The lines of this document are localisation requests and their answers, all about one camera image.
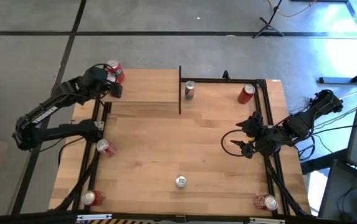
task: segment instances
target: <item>soda can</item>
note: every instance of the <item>soda can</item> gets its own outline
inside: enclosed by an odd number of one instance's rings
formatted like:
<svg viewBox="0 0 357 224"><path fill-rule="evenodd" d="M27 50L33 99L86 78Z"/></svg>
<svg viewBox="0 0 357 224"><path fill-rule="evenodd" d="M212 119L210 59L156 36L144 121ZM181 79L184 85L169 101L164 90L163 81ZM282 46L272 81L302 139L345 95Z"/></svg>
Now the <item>soda can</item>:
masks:
<svg viewBox="0 0 357 224"><path fill-rule="evenodd" d="M117 152L116 147L106 139L101 139L97 142L97 150L108 157L114 156Z"/></svg>
<svg viewBox="0 0 357 224"><path fill-rule="evenodd" d="M195 82L188 81L185 83L185 99L192 100L195 95Z"/></svg>
<svg viewBox="0 0 357 224"><path fill-rule="evenodd" d="M254 197L253 204L255 208L267 211L274 211L278 208L277 199L269 194Z"/></svg>
<svg viewBox="0 0 357 224"><path fill-rule="evenodd" d="M101 205L104 199L104 194L97 190L88 190L81 196L82 203L88 206Z"/></svg>
<svg viewBox="0 0 357 224"><path fill-rule="evenodd" d="M184 175L178 175L176 177L176 186L179 189L182 189L185 187L185 185L186 185L186 178L184 177Z"/></svg>
<svg viewBox="0 0 357 224"><path fill-rule="evenodd" d="M246 104L253 97L254 93L255 88L252 85L245 85L239 93L238 102Z"/></svg>
<svg viewBox="0 0 357 224"><path fill-rule="evenodd" d="M110 60L107 64L113 68L107 68L109 72L108 80L111 82L122 83L124 81L125 75L120 62L118 60Z"/></svg>

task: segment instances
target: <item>wooden board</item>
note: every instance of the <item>wooden board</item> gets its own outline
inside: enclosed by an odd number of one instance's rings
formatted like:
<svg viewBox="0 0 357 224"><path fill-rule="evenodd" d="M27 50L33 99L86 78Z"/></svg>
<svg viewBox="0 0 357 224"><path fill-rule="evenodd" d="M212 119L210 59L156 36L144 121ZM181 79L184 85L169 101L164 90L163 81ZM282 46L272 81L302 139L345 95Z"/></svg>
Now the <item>wooden board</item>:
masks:
<svg viewBox="0 0 357 224"><path fill-rule="evenodd" d="M178 102L179 73L177 69L124 69L125 80L120 99L113 102Z"/></svg>
<svg viewBox="0 0 357 224"><path fill-rule="evenodd" d="M268 80L267 85L277 122L287 115L282 84ZM105 192L107 199L92 210L271 216L256 210L252 203L255 195L268 192L262 158L232 157L220 146L222 135L237 129L235 124L255 110L254 99L246 105L236 102L242 87L197 83L194 100L183 100L182 115L175 103L114 102L104 136L114 142L118 152L112 158L100 158L95 188ZM90 118L90 108L91 102L83 108L77 106L74 119ZM228 150L240 153L231 139L245 140L244 134L234 133L225 140ZM50 208L57 206L77 181L84 145L65 149ZM281 161L289 191L310 212L297 152L283 149ZM178 174L188 180L182 190L174 185Z"/></svg>

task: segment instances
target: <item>gray floor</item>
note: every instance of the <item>gray floor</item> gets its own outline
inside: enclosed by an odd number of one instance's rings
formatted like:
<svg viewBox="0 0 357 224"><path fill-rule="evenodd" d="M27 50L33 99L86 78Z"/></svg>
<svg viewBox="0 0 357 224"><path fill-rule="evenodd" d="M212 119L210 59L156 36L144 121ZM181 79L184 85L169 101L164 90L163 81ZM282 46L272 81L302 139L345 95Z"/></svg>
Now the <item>gray floor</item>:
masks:
<svg viewBox="0 0 357 224"><path fill-rule="evenodd" d="M351 2L357 12L357 1ZM0 30L71 30L79 4L0 1ZM281 10L292 14L307 4L284 0ZM258 31L263 25L258 18L270 14L268 2L256 0L93 0L86 5L79 30ZM357 32L347 7L332 2L318 2L296 17L277 15L274 25L290 32ZM11 138L14 123L49 96L66 43L67 37L0 37L0 139L10 145L0 170L0 215L9 211L29 155L18 150ZM357 90L357 86L317 83L318 77L357 74L357 39L310 37L76 37L64 80L111 58L118 59L124 68L182 65L184 77L220 77L228 70L234 78L281 79L290 110L305 105L324 88L338 96ZM356 104L357 95L345 98L345 111ZM72 108L60 110L49 126L66 123L71 115ZM353 116L331 126L352 124ZM333 134L343 141L332 141ZM342 129L320 136L337 151L346 147L349 135L349 129ZM308 144L302 142L299 147ZM47 209L57 173L57 153L49 150L40 155L23 212ZM328 153L317 143L313 157Z"/></svg>

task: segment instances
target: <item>silver soda can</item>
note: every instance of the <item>silver soda can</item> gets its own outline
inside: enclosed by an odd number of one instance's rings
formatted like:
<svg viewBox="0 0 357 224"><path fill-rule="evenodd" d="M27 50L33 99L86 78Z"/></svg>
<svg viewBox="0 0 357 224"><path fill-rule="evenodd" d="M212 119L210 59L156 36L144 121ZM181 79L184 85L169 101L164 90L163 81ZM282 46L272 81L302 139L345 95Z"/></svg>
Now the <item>silver soda can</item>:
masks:
<svg viewBox="0 0 357 224"><path fill-rule="evenodd" d="M101 205L104 200L103 192L97 190L88 190L81 196L83 204L88 206Z"/></svg>
<svg viewBox="0 0 357 224"><path fill-rule="evenodd" d="M253 204L255 208L267 211L274 211L278 208L277 199L269 194L254 197Z"/></svg>
<svg viewBox="0 0 357 224"><path fill-rule="evenodd" d="M195 82L188 81L185 83L185 99L192 100L195 95Z"/></svg>
<svg viewBox="0 0 357 224"><path fill-rule="evenodd" d="M184 175L178 175L176 177L176 186L180 189L184 188L186 185L186 178Z"/></svg>
<svg viewBox="0 0 357 224"><path fill-rule="evenodd" d="M112 157L116 154L116 147L106 139L101 139L97 142L97 150L100 153Z"/></svg>

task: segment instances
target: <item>tripod stand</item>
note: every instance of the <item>tripod stand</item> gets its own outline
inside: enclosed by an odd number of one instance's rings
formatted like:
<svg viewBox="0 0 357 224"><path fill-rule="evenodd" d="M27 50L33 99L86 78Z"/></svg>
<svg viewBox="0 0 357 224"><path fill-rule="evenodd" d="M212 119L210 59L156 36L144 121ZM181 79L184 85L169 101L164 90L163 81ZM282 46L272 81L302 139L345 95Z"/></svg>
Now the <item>tripod stand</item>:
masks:
<svg viewBox="0 0 357 224"><path fill-rule="evenodd" d="M282 37L285 36L283 33L281 33L279 30L275 29L273 26L271 26L271 22L272 22L272 19L274 18L275 14L277 13L278 11L278 8L279 8L279 5L280 3L282 2L282 0L279 0L277 6L274 7L274 13L272 14L270 20L267 22L263 17L260 17L260 19L264 22L264 27L261 28L261 30L256 33L254 36L253 36L253 39L258 37L261 33L264 32L264 30L274 30L276 31L279 35L281 35Z"/></svg>

